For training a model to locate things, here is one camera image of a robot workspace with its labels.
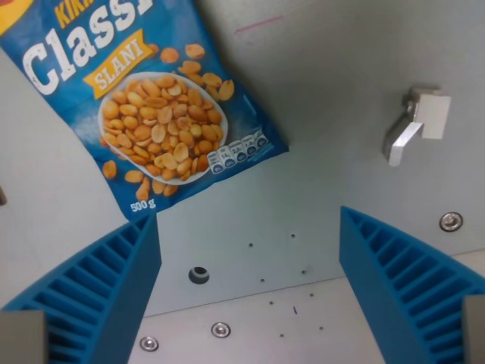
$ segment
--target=blue plastic bag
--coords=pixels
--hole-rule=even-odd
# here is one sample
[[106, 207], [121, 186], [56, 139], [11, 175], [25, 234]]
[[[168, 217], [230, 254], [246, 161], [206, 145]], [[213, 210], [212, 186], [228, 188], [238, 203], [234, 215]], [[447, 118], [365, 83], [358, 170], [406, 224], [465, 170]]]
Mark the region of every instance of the blue plastic bag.
[[128, 219], [287, 150], [221, 67], [191, 0], [2, 0], [0, 20], [0, 45]]

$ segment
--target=metal bracket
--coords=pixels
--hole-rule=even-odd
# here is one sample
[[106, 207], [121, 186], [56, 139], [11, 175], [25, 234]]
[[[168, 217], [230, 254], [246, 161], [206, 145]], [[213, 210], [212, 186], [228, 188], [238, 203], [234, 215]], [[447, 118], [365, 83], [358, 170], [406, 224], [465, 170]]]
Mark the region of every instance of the metal bracket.
[[384, 141], [383, 154], [389, 165], [401, 164], [404, 148], [416, 134], [423, 139], [442, 139], [450, 104], [451, 97], [443, 95], [441, 89], [411, 89], [405, 115]]

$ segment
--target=blue ribbed block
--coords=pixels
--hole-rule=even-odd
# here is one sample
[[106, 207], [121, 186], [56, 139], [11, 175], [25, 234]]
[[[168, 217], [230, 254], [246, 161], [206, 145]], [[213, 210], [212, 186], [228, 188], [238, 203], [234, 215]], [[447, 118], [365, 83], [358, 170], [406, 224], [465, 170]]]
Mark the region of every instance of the blue ribbed block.
[[340, 263], [389, 364], [463, 362], [462, 300], [485, 279], [394, 227], [342, 207]]
[[3, 310], [42, 310], [50, 364], [124, 364], [161, 265], [155, 215], [96, 241]]

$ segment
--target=yellow label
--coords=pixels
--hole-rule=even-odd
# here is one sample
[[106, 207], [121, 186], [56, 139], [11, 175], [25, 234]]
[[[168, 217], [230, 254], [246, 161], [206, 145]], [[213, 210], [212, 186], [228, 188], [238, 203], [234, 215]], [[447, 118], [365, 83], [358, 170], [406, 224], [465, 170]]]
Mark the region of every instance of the yellow label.
[[0, 35], [15, 24], [33, 0], [0, 0]]
[[143, 30], [137, 30], [125, 39], [84, 82], [94, 89], [99, 99], [115, 87], [138, 63], [153, 54], [143, 42]]

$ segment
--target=round hole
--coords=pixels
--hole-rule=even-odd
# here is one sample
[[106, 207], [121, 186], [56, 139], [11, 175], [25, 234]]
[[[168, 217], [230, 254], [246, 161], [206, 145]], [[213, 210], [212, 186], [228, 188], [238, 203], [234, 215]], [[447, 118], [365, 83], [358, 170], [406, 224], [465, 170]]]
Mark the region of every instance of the round hole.
[[206, 284], [209, 280], [209, 273], [203, 267], [194, 267], [189, 270], [189, 279], [194, 284]]

